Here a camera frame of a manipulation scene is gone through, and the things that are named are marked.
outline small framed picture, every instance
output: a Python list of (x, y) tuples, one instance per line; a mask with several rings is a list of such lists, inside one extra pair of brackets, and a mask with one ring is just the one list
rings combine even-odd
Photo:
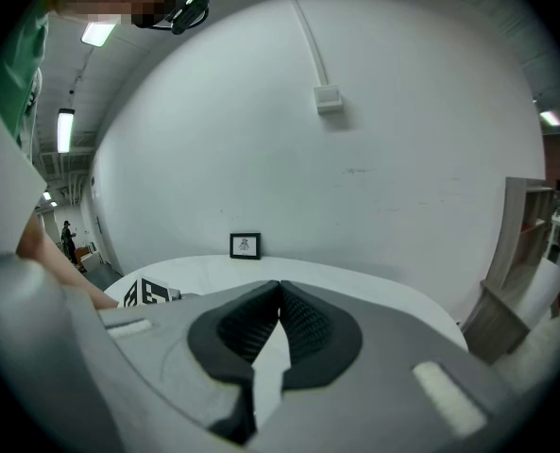
[(260, 260), (261, 233), (231, 233), (229, 256), (232, 259)]

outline ceiling light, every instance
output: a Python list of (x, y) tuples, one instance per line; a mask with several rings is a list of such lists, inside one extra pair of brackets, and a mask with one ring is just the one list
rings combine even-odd
[(560, 126), (560, 119), (551, 110), (540, 112), (540, 117), (551, 126)]
[(81, 40), (89, 45), (101, 47), (108, 39), (114, 27), (114, 24), (88, 24)]
[(57, 152), (70, 152), (70, 138), (72, 137), (73, 109), (60, 109), (57, 118)]

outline person in background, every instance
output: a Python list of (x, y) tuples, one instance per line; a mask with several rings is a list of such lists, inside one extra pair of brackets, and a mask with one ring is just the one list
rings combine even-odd
[[(0, 50), (0, 120), (31, 161), (31, 139), (41, 87), (39, 67), (44, 57), (49, 12), (80, 22), (101, 22), (112, 16), (153, 15), (163, 13), (168, 0), (36, 0), (9, 33)], [(64, 236), (71, 235), (64, 229)], [(72, 237), (69, 242), (74, 248)], [(105, 295), (70, 265), (53, 241), (44, 233), (32, 214), (17, 255), (37, 261), (59, 283), (86, 292), (97, 309), (115, 308), (118, 303)], [(76, 255), (72, 252), (72, 262)]]
[(70, 259), (70, 262), (74, 265), (78, 265), (78, 260), (76, 259), (76, 246), (74, 245), (74, 240), (76, 234), (70, 231), (70, 222), (67, 220), (63, 222), (63, 230), (61, 231), (61, 243), (63, 243), (63, 251), (66, 252), (66, 256)]

